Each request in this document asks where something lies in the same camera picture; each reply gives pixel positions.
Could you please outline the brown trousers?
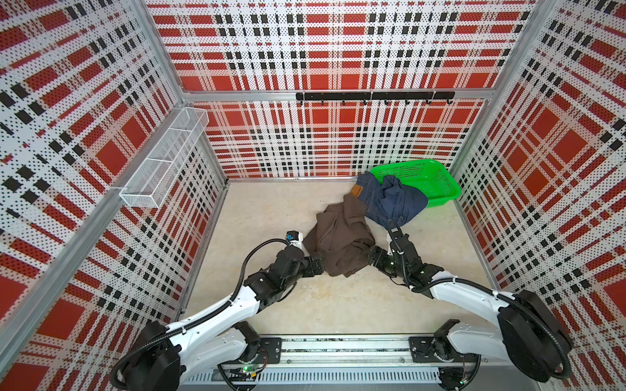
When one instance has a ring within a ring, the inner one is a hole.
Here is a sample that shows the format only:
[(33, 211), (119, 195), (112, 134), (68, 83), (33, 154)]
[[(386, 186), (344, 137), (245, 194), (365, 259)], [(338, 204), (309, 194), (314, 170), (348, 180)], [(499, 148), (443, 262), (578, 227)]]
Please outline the brown trousers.
[(366, 219), (367, 205), (351, 194), (316, 215), (315, 251), (331, 277), (346, 278), (368, 266), (375, 239)]

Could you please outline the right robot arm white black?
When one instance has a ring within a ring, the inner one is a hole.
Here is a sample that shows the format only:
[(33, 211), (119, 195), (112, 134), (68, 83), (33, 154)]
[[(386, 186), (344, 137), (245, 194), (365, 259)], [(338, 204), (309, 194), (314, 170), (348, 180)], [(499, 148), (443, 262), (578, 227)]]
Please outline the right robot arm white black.
[(412, 293), (459, 306), (489, 323), (475, 327), (448, 320), (434, 333), (427, 355), (442, 362), (462, 355), (498, 358), (541, 383), (572, 375), (572, 339), (536, 293), (494, 290), (425, 263), (400, 229), (389, 231), (387, 239), (387, 249), (369, 251), (371, 266), (400, 279)]

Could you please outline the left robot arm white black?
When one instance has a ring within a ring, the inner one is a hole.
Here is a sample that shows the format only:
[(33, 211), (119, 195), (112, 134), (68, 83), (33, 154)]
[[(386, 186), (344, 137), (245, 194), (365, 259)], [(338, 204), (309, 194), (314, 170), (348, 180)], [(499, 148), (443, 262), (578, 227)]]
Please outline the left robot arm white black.
[(221, 364), (254, 359), (260, 338), (247, 320), (287, 297), (301, 278), (324, 272), (322, 257), (285, 246), (269, 267), (240, 275), (234, 292), (187, 319), (143, 328), (109, 374), (120, 390), (176, 390), (189, 378)]

